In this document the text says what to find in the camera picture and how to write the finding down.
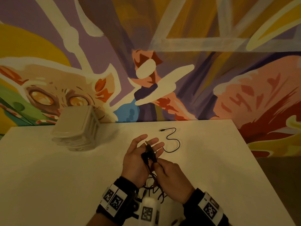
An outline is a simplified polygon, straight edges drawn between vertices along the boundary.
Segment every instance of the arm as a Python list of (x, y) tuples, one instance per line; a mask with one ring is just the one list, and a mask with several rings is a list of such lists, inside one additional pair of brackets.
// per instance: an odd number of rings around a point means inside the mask
[(196, 225), (198, 223), (198, 225), (215, 226), (213, 222), (216, 222), (218, 226), (229, 225), (228, 218), (223, 214), (219, 205), (211, 199), (208, 193), (195, 189), (178, 164), (158, 159), (158, 163), (154, 163), (154, 169), (158, 183), (164, 192), (171, 199), (183, 205), (184, 216), (186, 217), (185, 224), (183, 222), (184, 225)]
[[(149, 170), (141, 158), (141, 154), (145, 152), (145, 143), (140, 147), (137, 145), (148, 137), (147, 134), (141, 135), (135, 139), (130, 144), (124, 158), (123, 158), (123, 168), (121, 177), (117, 179), (114, 184), (123, 185), (124, 190), (136, 190), (140, 189), (148, 179)], [(149, 145), (154, 145), (159, 141), (158, 138), (153, 138), (148, 141)], [(160, 157), (163, 153), (164, 143), (160, 142), (154, 145), (152, 148), (156, 152), (156, 157)], [(117, 226), (123, 223), (117, 224), (114, 222), (113, 217), (106, 217), (102, 213), (96, 213), (92, 219), (88, 222), (86, 226)]]

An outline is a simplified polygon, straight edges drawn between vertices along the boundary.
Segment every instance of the person's right hand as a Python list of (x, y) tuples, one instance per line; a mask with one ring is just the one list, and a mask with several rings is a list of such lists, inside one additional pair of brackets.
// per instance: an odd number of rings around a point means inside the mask
[(158, 163), (154, 163), (153, 167), (163, 191), (174, 201), (185, 204), (195, 189), (179, 165), (165, 159), (158, 159)]

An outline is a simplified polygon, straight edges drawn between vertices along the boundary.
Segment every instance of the painted cat face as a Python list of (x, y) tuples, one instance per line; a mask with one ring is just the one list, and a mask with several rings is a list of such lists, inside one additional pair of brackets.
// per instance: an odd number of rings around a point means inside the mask
[(0, 59), (0, 77), (45, 116), (57, 120), (65, 106), (93, 105), (100, 122), (115, 122), (109, 102), (119, 93), (117, 72), (110, 64), (102, 74), (52, 61), (22, 57)]

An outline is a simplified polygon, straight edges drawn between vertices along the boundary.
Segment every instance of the qr code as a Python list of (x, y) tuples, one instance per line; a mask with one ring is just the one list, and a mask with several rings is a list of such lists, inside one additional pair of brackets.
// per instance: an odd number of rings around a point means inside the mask
[(153, 215), (153, 208), (143, 206), (141, 220), (151, 221)]
[(212, 220), (217, 213), (217, 210), (208, 202), (204, 208), (204, 212), (210, 217)]
[(110, 202), (110, 205), (115, 209), (118, 210), (120, 205), (122, 204), (123, 199), (119, 197), (117, 194), (113, 197), (113, 199)]
[(159, 224), (159, 214), (160, 212), (157, 210), (155, 224)]
[(216, 207), (216, 209), (219, 209), (219, 204), (211, 197), (210, 202)]
[(106, 195), (103, 197), (104, 200), (105, 200), (106, 202), (109, 202), (110, 199), (111, 199), (111, 197), (113, 196), (113, 194), (114, 194), (114, 192), (113, 192), (112, 190), (109, 189), (108, 192), (106, 193)]

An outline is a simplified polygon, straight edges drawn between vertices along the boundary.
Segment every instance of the bundle of cables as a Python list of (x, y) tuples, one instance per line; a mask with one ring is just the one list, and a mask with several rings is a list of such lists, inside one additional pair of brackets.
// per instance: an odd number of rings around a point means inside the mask
[[(175, 131), (177, 130), (176, 128), (166, 128), (166, 129), (161, 129), (160, 132), (163, 132), (163, 131), (168, 130), (168, 129), (175, 129), (171, 134), (175, 133)], [(165, 152), (167, 152), (167, 153), (175, 152), (176, 150), (178, 150), (178, 149), (180, 148), (180, 145), (181, 145), (181, 144), (180, 144), (180, 141), (179, 141), (178, 139), (169, 139), (169, 138), (168, 138), (171, 134), (169, 134), (169, 135), (166, 137), (166, 139), (167, 139), (167, 140), (176, 140), (176, 141), (178, 141), (178, 142), (179, 142), (179, 146), (178, 146), (175, 150), (173, 150), (173, 151), (171, 151), (171, 152), (168, 152), (168, 151), (166, 151), (166, 150), (163, 148), (163, 150), (164, 150)], [(151, 168), (150, 168), (149, 163), (148, 163), (148, 159), (151, 159), (153, 162), (157, 162), (156, 155), (155, 155), (155, 153), (153, 152), (151, 146), (147, 145), (146, 149), (147, 149), (147, 151), (146, 151), (145, 153), (143, 153), (143, 154), (145, 154), (145, 155), (142, 156), (142, 158), (143, 158), (143, 160), (144, 160), (144, 163), (145, 163), (146, 166), (148, 167), (149, 172), (150, 172), (150, 175), (151, 175), (151, 177), (148, 177), (148, 179), (151, 179), (151, 178), (152, 178), (152, 179), (154, 180), (154, 183), (153, 183), (153, 185), (147, 187), (147, 186), (146, 186), (146, 182), (145, 182), (145, 184), (144, 184), (144, 186), (143, 186), (143, 188), (145, 188), (145, 190), (144, 190), (144, 192), (143, 192), (143, 197), (147, 194), (147, 191), (148, 191), (148, 196), (150, 196), (150, 195), (151, 195), (151, 190), (152, 190), (152, 193), (155, 194), (155, 193), (160, 189), (160, 190), (161, 190), (161, 194), (159, 195), (158, 200), (160, 199), (160, 197), (162, 197), (162, 201), (161, 201), (161, 204), (162, 204), (162, 203), (164, 202), (164, 198), (167, 197), (167, 195), (164, 195), (164, 191), (163, 191), (162, 187), (160, 186), (160, 184), (158, 183), (157, 178), (156, 178), (156, 175), (151, 171)]]

